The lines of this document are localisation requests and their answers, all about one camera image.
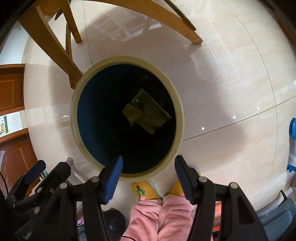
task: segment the wooden chair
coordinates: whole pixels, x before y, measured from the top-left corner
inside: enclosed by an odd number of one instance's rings
[[[66,50],[62,47],[57,37],[52,32],[44,18],[40,5],[43,1],[37,0],[19,18],[20,23],[32,37],[32,39],[44,50],[44,52],[69,75],[71,88],[75,89],[78,81],[82,77],[82,72],[72,60],[71,33],[76,43],[81,43],[79,31],[77,29],[70,4],[68,0],[55,0],[62,9],[66,26]],[[168,27],[174,29],[194,44],[202,43],[202,39],[194,32],[196,28],[189,19],[170,0],[164,0],[176,13],[168,11],[153,0],[91,0],[113,4],[142,13],[151,17]]]

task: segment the pink pants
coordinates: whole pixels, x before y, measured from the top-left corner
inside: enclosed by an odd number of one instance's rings
[[[140,201],[131,209],[130,223],[123,235],[136,241],[186,241],[192,226],[192,210],[190,202],[181,196]]]

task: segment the wall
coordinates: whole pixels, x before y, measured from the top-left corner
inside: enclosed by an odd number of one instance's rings
[[[29,34],[17,21],[0,47],[0,64],[21,64]]]
[[[22,114],[20,113],[20,111],[18,111],[0,116],[0,124],[3,125],[4,128],[7,127],[7,130],[5,132],[0,133],[0,138],[27,127],[25,120],[21,118],[21,115]]]

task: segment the yellow slipper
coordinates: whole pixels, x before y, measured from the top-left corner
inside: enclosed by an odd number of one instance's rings
[[[196,167],[192,167],[192,168],[194,168],[197,174],[200,176],[199,170]],[[179,178],[177,178],[177,180],[175,181],[175,184],[170,192],[170,195],[185,197]]]
[[[160,199],[155,185],[150,180],[132,183],[131,188],[139,201]]]

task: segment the round bin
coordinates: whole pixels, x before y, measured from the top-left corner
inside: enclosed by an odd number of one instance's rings
[[[153,134],[131,125],[123,114],[141,89],[170,116]],[[170,79],[153,64],[131,56],[105,59],[83,75],[72,97],[70,119],[86,160],[101,171],[121,155],[120,180],[129,182],[165,169],[177,155],[184,132],[181,100]]]

